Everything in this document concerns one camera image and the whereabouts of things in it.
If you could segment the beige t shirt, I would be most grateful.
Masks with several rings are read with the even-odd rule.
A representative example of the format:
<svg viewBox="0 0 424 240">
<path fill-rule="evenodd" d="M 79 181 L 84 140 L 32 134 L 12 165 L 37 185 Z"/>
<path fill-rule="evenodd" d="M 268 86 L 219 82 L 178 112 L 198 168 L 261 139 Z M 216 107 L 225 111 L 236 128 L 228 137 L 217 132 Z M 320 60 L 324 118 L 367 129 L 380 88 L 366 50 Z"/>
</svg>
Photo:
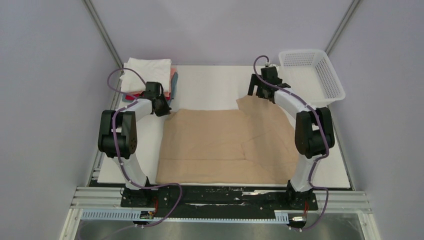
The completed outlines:
<svg viewBox="0 0 424 240">
<path fill-rule="evenodd" d="M 284 111 L 255 96 L 237 109 L 173 112 L 164 122 L 155 181 L 284 185 L 299 154 Z"/>
</svg>

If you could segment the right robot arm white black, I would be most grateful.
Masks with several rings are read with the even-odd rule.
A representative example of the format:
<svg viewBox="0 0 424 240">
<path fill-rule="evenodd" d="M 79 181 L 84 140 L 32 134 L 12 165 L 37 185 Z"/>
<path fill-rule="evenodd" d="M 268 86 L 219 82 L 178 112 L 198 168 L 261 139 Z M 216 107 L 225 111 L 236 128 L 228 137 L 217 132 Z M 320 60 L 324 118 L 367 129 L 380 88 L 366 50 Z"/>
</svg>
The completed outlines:
<svg viewBox="0 0 424 240">
<path fill-rule="evenodd" d="M 329 156 L 335 145 L 332 115 L 328 107 L 315 107 L 294 93 L 278 77 L 275 66 L 265 66 L 251 75 L 247 94 L 269 100 L 286 110 L 294 119 L 294 143 L 299 160 L 294 176 L 287 183 L 286 204 L 298 209 L 310 198 L 312 179 L 320 160 Z"/>
</svg>

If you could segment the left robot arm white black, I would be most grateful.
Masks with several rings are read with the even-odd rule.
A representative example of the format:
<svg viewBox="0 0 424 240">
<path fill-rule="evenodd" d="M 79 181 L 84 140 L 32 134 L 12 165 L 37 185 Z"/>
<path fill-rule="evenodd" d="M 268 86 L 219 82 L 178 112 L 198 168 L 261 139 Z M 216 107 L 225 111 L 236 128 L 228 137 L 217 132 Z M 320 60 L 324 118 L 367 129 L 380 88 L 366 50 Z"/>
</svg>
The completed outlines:
<svg viewBox="0 0 424 240">
<path fill-rule="evenodd" d="M 139 98 L 117 110 L 104 110 L 100 118 L 98 149 L 118 166 L 125 179 L 125 187 L 135 191 L 133 199 L 141 207 L 153 201 L 152 186 L 135 155 L 138 146 L 137 122 L 155 115 L 171 113 L 164 88 L 159 82 L 148 81 Z"/>
</svg>

